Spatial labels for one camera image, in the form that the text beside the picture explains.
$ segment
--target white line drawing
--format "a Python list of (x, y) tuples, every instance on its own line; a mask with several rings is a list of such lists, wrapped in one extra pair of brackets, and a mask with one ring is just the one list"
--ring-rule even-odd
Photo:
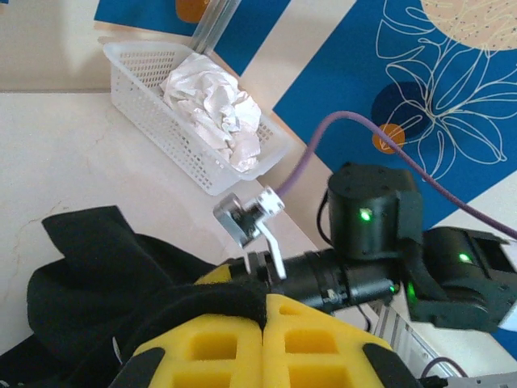
[[(395, 17), (389, 12), (391, 3), (398, 11)], [(429, 119), (427, 128), (403, 145), (416, 147), (422, 168), (435, 179), (443, 178), (459, 157), (482, 165), (505, 162), (498, 121), (517, 115), (517, 64), (508, 74), (490, 79), (490, 69), (498, 65), (494, 60), (498, 51), (490, 51), (488, 44), (481, 49), (470, 48), (446, 37), (416, 6), (404, 8), (403, 15), (400, 12), (399, 0), (385, 0), (376, 34), (376, 55), (388, 61), (385, 72), (401, 96), (401, 103), (385, 124), (406, 106), (416, 108), (418, 113), (401, 124), (401, 130), (415, 126), (424, 117)], [(460, 22), (455, 28), (464, 28)], [(413, 47), (386, 52), (383, 37), (393, 38), (393, 32), (402, 34), (405, 40), (409, 37)], [(464, 73), (457, 78), (459, 71)], [(408, 81), (418, 85), (421, 101), (404, 96), (401, 84)]]

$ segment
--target crumpled white paper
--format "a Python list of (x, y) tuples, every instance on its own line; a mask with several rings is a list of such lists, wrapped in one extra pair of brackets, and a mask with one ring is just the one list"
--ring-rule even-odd
[(261, 111), (237, 79), (202, 54), (193, 53), (160, 87), (163, 100), (190, 121), (194, 130), (237, 171), (258, 163)]

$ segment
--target yellow foam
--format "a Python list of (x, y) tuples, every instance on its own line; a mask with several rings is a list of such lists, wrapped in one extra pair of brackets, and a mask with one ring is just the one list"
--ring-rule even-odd
[(267, 325), (203, 315), (141, 345), (166, 350), (149, 388), (382, 388), (363, 353), (382, 339), (281, 295)]

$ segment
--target black fabric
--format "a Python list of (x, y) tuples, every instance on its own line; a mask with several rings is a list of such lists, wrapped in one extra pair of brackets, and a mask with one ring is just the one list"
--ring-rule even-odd
[(262, 285), (193, 285), (213, 266), (135, 234), (116, 207), (53, 216), (43, 225), (65, 258), (30, 279), (34, 335), (0, 356), (0, 381), (101, 388), (120, 370), (114, 341), (127, 362), (140, 344), (202, 314), (266, 324)]

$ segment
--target purple cable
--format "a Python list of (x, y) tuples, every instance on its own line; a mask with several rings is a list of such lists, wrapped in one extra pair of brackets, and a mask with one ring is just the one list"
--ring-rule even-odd
[(323, 134), (327, 130), (327, 128), (339, 119), (348, 119), (356, 121), (366, 128), (370, 129), (373, 133), (378, 135), (382, 141), (388, 144), (395, 151), (395, 153), (400, 156), (402, 159), (406, 161), (411, 167), (413, 167), (422, 178), (428, 182), (437, 192), (439, 192), (442, 196), (450, 200), (454, 205), (458, 206), (460, 209), (464, 210), (466, 213), (471, 216), (477, 218), (479, 221), (484, 222), (488, 226), (492, 226), (494, 229), (507, 234), (508, 236), (517, 239), (517, 230), (510, 228), (502, 224), (499, 221), (494, 220), (492, 217), (487, 216), (486, 214), (476, 210), (472, 206), (467, 205), (465, 202), (460, 200), (458, 197), (452, 195), (447, 189), (445, 189), (442, 185), (436, 182), (429, 174), (427, 174), (408, 154), (406, 154), (401, 147), (398, 146), (395, 141), (392, 140), (386, 133), (382, 131), (379, 127), (377, 127), (374, 123), (372, 123), (369, 119), (364, 116), (361, 116), (359, 113), (348, 112), (348, 111), (338, 111), (329, 114), (317, 127), (316, 132), (314, 132), (313, 137), (310, 139), (309, 145), (307, 146), (305, 152), (301, 156), (297, 165), (292, 170), (291, 174), (287, 179), (280, 185), (280, 187), (276, 190), (276, 193), (283, 197), (289, 190), (291, 190), (292, 186), (294, 186), (295, 182), (300, 178), (300, 175), (303, 173), (304, 169), (307, 167), (307, 163), (309, 162), (311, 156), (314, 154), (316, 147), (320, 140), (322, 139)]

